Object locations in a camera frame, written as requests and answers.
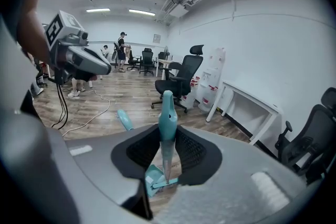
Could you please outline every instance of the teal handle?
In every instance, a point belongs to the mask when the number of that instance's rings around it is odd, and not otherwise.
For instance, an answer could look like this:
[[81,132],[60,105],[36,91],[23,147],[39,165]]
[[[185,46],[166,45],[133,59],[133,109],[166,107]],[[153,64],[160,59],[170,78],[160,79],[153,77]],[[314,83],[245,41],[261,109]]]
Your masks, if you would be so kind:
[[122,125],[124,125],[124,127],[127,131],[129,131],[131,129],[134,129],[133,124],[132,124],[130,118],[128,117],[128,115],[125,111],[123,111],[122,109],[119,109],[117,111],[117,115],[118,115],[119,120],[121,121]]
[[173,93],[164,91],[162,112],[159,115],[160,140],[175,140],[177,114],[174,107]]

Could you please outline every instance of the shoe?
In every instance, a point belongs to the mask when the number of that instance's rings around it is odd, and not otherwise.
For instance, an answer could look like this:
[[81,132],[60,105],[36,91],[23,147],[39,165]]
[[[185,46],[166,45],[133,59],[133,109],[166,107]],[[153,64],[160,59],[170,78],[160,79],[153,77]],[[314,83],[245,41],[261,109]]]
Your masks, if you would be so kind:
[[77,91],[77,92],[71,91],[71,93],[68,94],[68,98],[77,97],[79,95],[79,93],[80,93],[80,91]]
[[40,93],[42,93],[44,91],[43,88],[40,88],[40,90],[36,93],[36,95],[39,95]]

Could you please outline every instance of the black sleeve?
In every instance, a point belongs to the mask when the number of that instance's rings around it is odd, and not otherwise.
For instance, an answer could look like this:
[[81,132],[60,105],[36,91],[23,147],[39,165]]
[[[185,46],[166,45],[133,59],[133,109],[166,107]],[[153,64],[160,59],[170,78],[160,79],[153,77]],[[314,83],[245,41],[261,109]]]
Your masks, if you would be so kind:
[[123,39],[123,38],[120,38],[120,39],[118,40],[118,43],[119,43],[119,46],[121,46],[122,44],[125,44],[124,39]]

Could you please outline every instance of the ceiling light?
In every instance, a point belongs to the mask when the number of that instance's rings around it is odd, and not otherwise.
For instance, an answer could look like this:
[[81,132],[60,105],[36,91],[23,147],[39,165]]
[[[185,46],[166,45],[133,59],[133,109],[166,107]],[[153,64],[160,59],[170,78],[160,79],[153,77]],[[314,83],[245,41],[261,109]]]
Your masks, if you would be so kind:
[[109,8],[94,8],[94,9],[87,9],[86,12],[109,12]]
[[129,11],[133,12],[133,13],[141,13],[141,14],[146,14],[146,15],[150,15],[150,16],[155,16],[155,13],[152,13],[152,12],[143,12],[142,10],[130,9]]

